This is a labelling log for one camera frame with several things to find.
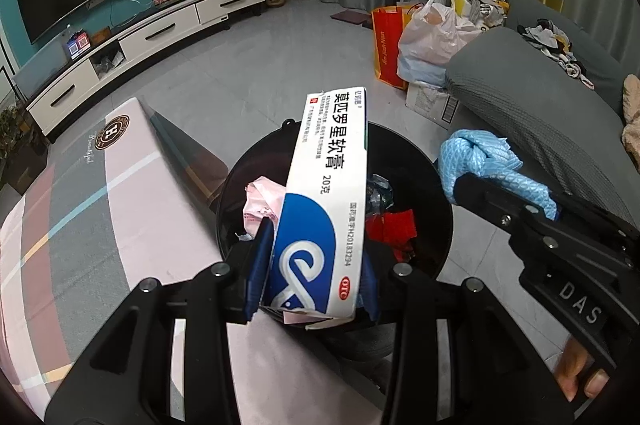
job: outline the blue cleaning rag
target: blue cleaning rag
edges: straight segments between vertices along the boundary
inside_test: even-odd
[[[536,204],[545,211],[548,219],[555,220],[558,207],[549,189],[542,183],[516,172],[522,161],[513,153],[507,138],[498,138],[485,130],[455,131],[440,147],[438,172],[444,193],[453,204],[453,186],[456,180],[471,172],[479,178],[493,180],[521,198]]]

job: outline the black drawer handle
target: black drawer handle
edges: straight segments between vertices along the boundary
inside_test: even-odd
[[[243,1],[243,0],[230,0],[229,2],[223,2],[223,3],[220,5],[220,7],[222,7],[222,8],[223,8],[223,7],[225,7],[225,6],[230,6],[230,5],[232,5],[233,3],[235,3],[235,2],[240,2],[240,1]]]
[[[65,92],[63,92],[57,100],[54,100],[51,102],[51,106],[55,107],[56,105],[58,105],[61,101],[63,101],[66,97],[68,97],[76,88],[76,84],[72,85],[71,87],[69,87]]]
[[[148,37],[145,37],[145,40],[151,40],[151,39],[155,39],[157,36],[162,35],[164,32],[172,30],[175,28],[175,22],[173,24],[170,24],[169,26],[162,28],[160,31],[156,31],[153,35],[149,35]]]

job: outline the trash bin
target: trash bin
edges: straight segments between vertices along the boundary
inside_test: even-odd
[[[244,233],[242,208],[246,201],[244,188],[260,176],[281,185],[287,184],[289,167],[300,131],[300,122],[286,120],[280,129],[253,145],[238,160],[226,179],[216,208],[218,247],[224,257]],[[406,138],[385,127],[369,123],[367,174],[386,178],[394,191],[390,212],[414,211],[417,237],[412,239],[415,258],[412,265],[433,278],[444,266],[453,236],[453,211],[442,190],[436,168],[420,149]],[[264,309],[282,322],[280,312]],[[296,325],[292,333],[305,334]],[[373,326],[370,322],[352,322],[337,328],[306,333],[318,339],[336,357],[359,363],[356,369],[373,379],[383,391],[386,375],[371,375],[393,350],[395,325]]]

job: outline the sofa cushion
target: sofa cushion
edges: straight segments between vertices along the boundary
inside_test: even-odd
[[[623,124],[605,101],[507,28],[470,42],[447,66],[447,88],[567,191],[640,225],[640,174]]]
[[[595,85],[595,91],[622,117],[622,85],[626,74],[620,63],[578,24],[539,0],[511,0],[505,26],[515,31],[518,24],[536,26],[538,19],[551,20],[567,34],[574,55],[586,68],[587,78]]]

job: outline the white and blue box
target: white and blue box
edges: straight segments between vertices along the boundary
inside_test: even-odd
[[[353,316],[367,183],[364,87],[306,97],[273,247],[265,306]]]

